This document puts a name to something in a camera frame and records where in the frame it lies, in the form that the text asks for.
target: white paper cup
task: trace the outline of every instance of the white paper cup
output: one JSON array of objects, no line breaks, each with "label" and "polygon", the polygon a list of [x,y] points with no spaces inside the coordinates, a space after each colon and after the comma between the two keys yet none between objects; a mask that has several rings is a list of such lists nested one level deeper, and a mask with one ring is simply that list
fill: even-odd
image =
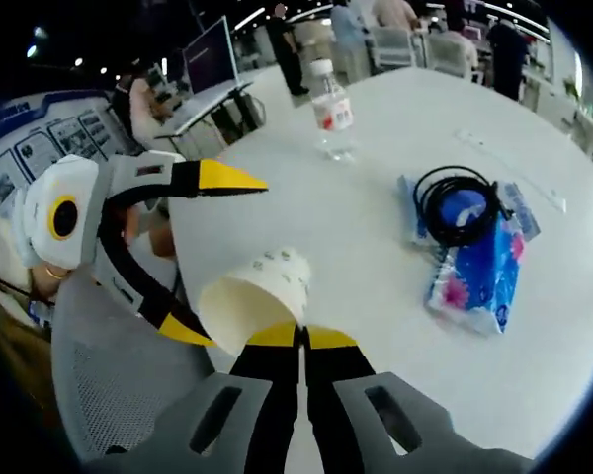
[{"label": "white paper cup", "polygon": [[311,273],[295,249],[266,252],[206,286],[198,304],[202,325],[238,356],[250,337],[278,323],[302,324]]}]

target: gray mesh chair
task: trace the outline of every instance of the gray mesh chair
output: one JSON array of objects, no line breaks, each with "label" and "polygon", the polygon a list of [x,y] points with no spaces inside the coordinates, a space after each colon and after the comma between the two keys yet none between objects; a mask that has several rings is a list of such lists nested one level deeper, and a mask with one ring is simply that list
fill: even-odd
[{"label": "gray mesh chair", "polygon": [[466,61],[464,45],[439,35],[429,35],[428,68],[467,80],[472,78],[472,69]]},{"label": "gray mesh chair", "polygon": [[376,27],[371,29],[372,54],[376,68],[415,66],[415,52],[411,32],[401,28]]},{"label": "gray mesh chair", "polygon": [[[166,272],[151,274],[173,283],[163,281]],[[82,462],[111,446],[137,446],[164,409],[213,373],[204,348],[160,336],[96,286],[87,269],[57,295],[51,356],[59,413]]]}]

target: plastic water bottle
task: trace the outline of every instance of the plastic water bottle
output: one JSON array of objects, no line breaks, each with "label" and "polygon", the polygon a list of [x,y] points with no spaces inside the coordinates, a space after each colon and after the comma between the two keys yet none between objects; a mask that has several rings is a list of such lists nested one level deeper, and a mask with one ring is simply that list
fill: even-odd
[{"label": "plastic water bottle", "polygon": [[309,94],[320,134],[320,150],[334,161],[352,162],[356,148],[352,139],[354,115],[347,91],[336,81],[330,59],[314,61],[310,68],[314,83]]}]

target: bottle label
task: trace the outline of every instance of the bottle label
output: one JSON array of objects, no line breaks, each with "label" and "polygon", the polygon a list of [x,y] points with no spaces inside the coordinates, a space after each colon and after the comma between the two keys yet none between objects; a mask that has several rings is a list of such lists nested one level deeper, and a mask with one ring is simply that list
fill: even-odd
[{"label": "bottle label", "polygon": [[318,127],[327,131],[343,130],[354,123],[349,99],[335,102],[314,103]]}]

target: desk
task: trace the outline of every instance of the desk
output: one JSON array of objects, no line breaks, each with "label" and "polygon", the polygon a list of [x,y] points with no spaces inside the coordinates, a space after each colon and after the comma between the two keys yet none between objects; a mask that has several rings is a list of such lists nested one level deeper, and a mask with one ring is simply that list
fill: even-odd
[{"label": "desk", "polygon": [[[253,78],[254,72],[248,73],[239,82],[234,80],[222,82],[198,94],[194,94],[190,99],[184,101],[182,106],[174,112],[174,116],[162,125],[161,132],[154,136],[154,138],[167,138],[174,149],[178,153],[183,154],[176,144],[175,138],[182,137],[192,126],[222,106],[228,99],[232,99],[235,102],[246,126],[250,130],[256,130],[257,123],[241,97],[241,91],[253,83]],[[234,123],[231,126],[234,131],[238,132],[239,136],[243,136]]]},{"label": "desk", "polygon": [[[353,336],[376,370],[446,407],[472,442],[537,456],[593,379],[593,165],[517,103],[445,74],[401,69],[348,90],[359,165],[320,158],[311,106],[286,108],[223,153],[266,180],[267,193],[170,199],[189,301],[197,308],[207,283],[292,245],[312,268],[307,323]],[[405,91],[403,100],[396,91]],[[510,167],[456,139],[460,129],[486,140]],[[526,249],[502,336],[484,339],[433,319],[423,299],[434,267],[404,245],[397,178],[453,164],[517,182],[543,232]],[[556,189],[567,213],[519,174]],[[291,450],[312,446],[309,435]],[[303,467],[315,458],[291,464],[289,456],[286,472],[320,472]]]}]

